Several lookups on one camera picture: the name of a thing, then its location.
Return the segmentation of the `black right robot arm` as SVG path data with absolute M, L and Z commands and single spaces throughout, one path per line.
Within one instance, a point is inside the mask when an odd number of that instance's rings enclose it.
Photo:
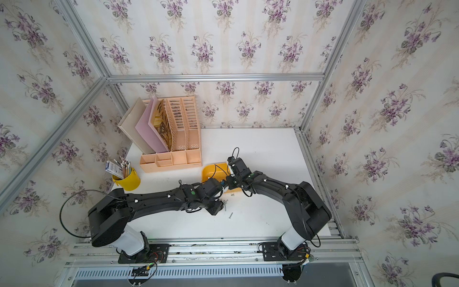
M 241 158 L 234 156 L 227 163 L 229 189 L 241 188 L 247 196 L 266 196 L 285 207 L 291 227 L 279 239 L 279 248 L 284 252 L 311 242 L 332 219 L 331 211 L 310 183 L 289 184 L 260 171 L 252 172 Z

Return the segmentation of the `yellow plastic storage box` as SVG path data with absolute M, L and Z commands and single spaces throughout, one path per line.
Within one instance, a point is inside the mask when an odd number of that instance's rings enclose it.
M 202 188 L 210 197 L 222 196 L 227 188 L 227 177 L 230 176 L 226 163 L 206 166 L 202 171 Z

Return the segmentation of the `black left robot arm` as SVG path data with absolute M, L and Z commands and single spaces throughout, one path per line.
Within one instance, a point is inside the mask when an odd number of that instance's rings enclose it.
M 88 212 L 92 246 L 114 246 L 128 257 L 146 257 L 151 253 L 147 236 L 130 227 L 129 222 L 167 211 L 193 212 L 205 209 L 215 216 L 223 209 L 219 197 L 227 190 L 226 181 L 215 178 L 149 194 L 114 189 Z

